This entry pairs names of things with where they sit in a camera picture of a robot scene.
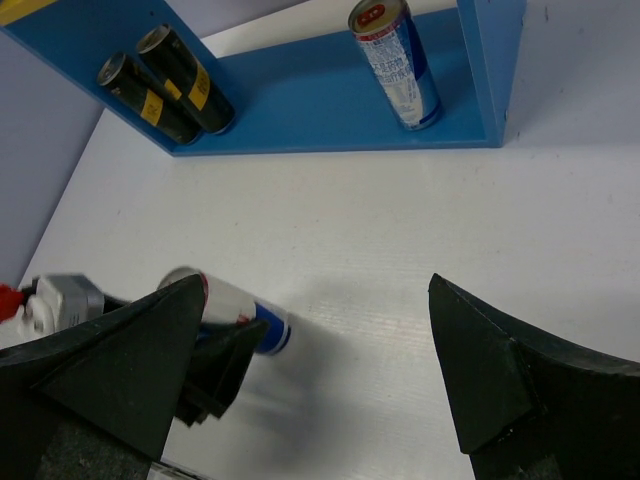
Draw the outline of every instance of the red part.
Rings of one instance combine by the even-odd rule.
[[[0,322],[13,318],[22,305],[24,293],[0,284]]]
[[[358,15],[358,25],[360,25],[361,27],[366,27],[371,22],[373,22],[374,20],[377,20],[382,15],[384,15],[385,10],[386,10],[385,6],[381,3],[371,7],[366,12],[363,12],[360,15]]]

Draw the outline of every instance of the shelf side panel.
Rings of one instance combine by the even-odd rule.
[[[526,0],[458,0],[460,20],[491,146],[503,142]]]

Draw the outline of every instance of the blue shelf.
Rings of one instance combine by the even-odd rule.
[[[396,122],[348,31],[216,59],[163,0],[58,0],[5,28],[175,156],[495,147],[504,135],[525,6],[459,0],[458,8],[415,17],[445,111],[418,132]],[[95,84],[109,55],[135,54],[137,40],[163,22],[237,106],[225,134],[176,145]]]

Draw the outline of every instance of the black can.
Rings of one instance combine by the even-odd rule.
[[[142,119],[179,144],[193,141],[202,130],[170,99],[169,93],[163,91],[161,85],[122,52],[106,61],[98,73],[97,82]]]
[[[233,106],[169,25],[146,34],[137,50],[145,65],[205,131],[222,133],[231,124]]]

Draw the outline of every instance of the white and blue can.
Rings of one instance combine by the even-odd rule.
[[[189,275],[200,275],[204,287],[205,306],[202,323],[243,324],[262,320],[269,330],[256,348],[257,353],[275,355],[281,351],[291,337],[289,313],[254,297],[219,278],[191,267],[179,267],[169,272],[158,285],[158,289],[171,285]]]
[[[349,28],[400,123],[409,130],[432,125],[442,103],[407,2],[362,0]]]

